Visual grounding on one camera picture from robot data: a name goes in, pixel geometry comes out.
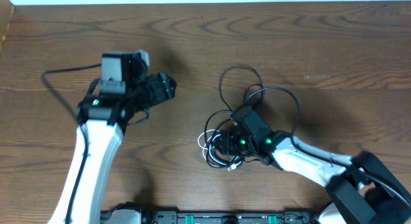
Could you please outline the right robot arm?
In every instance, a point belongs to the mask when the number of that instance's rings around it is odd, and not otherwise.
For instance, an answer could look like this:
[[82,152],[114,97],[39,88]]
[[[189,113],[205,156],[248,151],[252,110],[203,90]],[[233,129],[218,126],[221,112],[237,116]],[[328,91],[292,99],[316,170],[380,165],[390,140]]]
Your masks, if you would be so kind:
[[317,223],[406,223],[410,193],[374,154],[331,153],[301,141],[291,132],[274,131],[252,107],[231,113],[233,127],[214,130],[206,141],[210,163],[230,170],[247,157],[266,166],[297,173],[322,186],[331,203]]

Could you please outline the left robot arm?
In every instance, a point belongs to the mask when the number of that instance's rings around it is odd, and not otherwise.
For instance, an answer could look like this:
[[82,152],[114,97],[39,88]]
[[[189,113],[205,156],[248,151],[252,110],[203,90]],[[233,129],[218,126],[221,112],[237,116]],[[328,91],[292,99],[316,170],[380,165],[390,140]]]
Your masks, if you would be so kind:
[[101,76],[92,81],[77,110],[76,146],[67,179],[50,223],[99,223],[114,156],[138,112],[174,98],[177,84],[164,71],[149,75],[149,54],[109,51]]

